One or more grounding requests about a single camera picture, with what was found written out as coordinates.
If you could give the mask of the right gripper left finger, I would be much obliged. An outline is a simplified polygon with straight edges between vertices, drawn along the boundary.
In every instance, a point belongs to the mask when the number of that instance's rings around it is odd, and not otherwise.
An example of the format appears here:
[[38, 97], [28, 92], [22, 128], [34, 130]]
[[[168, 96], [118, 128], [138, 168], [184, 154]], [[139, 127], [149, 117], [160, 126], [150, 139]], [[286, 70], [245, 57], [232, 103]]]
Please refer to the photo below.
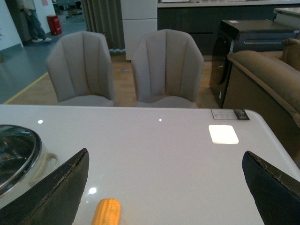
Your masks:
[[71, 225], [89, 171], [83, 148], [38, 184], [0, 210], [2, 225]]

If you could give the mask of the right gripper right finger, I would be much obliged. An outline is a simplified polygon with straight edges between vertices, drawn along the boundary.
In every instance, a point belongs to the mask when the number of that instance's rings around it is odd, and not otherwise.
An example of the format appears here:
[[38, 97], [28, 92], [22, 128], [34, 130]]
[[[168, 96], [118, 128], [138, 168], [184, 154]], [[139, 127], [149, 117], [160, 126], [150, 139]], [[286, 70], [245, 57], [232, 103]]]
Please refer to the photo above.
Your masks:
[[300, 223], [300, 182], [256, 154], [246, 151], [242, 169], [265, 225]]

